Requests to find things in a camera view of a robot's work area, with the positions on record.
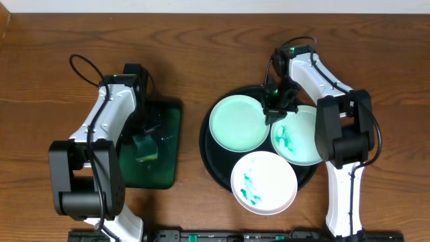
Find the green yellow sponge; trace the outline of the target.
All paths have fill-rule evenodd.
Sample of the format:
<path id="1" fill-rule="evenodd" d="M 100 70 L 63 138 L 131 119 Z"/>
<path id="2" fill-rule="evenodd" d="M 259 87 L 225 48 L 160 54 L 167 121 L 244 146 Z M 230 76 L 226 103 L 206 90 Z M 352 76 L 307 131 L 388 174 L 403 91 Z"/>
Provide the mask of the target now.
<path id="1" fill-rule="evenodd" d="M 135 159 L 138 162 L 152 161 L 158 158 L 159 150 L 151 135 L 133 136 L 136 146 Z"/>

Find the mint plate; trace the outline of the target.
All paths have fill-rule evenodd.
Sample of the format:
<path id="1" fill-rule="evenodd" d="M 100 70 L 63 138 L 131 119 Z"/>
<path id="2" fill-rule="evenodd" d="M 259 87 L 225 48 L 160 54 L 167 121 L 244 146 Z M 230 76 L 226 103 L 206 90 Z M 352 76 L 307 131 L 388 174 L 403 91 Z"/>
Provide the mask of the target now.
<path id="1" fill-rule="evenodd" d="M 314 140 L 316 108 L 298 106 L 298 112 L 288 112 L 284 119 L 271 125 L 271 143 L 276 153 L 291 164 L 316 165 L 322 161 Z"/>
<path id="2" fill-rule="evenodd" d="M 222 148 L 236 153 L 256 149 L 269 134 L 262 105 L 248 95 L 230 95 L 217 102 L 210 112 L 209 129 Z"/>

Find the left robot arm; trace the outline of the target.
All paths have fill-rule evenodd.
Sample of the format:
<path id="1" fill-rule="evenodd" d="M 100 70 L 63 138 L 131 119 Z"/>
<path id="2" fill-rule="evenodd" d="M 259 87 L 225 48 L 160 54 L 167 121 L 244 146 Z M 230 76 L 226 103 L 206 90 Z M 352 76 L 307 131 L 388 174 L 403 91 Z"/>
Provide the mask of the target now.
<path id="1" fill-rule="evenodd" d="M 69 235 L 71 241 L 142 241 L 144 222 L 125 204 L 120 168 L 122 145 L 151 132 L 145 110 L 149 72 L 126 64 L 105 75 L 99 96 L 81 127 L 48 150 L 54 209 L 95 227 Z"/>

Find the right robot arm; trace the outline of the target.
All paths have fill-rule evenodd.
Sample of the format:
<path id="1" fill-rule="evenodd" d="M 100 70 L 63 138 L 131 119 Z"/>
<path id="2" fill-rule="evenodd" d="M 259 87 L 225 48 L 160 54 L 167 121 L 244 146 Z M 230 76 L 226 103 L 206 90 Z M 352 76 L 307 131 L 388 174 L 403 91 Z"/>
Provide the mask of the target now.
<path id="1" fill-rule="evenodd" d="M 314 143 L 329 172 L 326 226 L 337 241 L 361 241 L 359 218 L 361 174 L 380 153 L 382 134 L 372 113 L 369 93 L 342 83 L 320 61 L 316 46 L 283 44 L 269 59 L 281 79 L 266 79 L 262 99 L 266 124 L 298 112 L 297 93 L 303 89 L 316 104 Z"/>

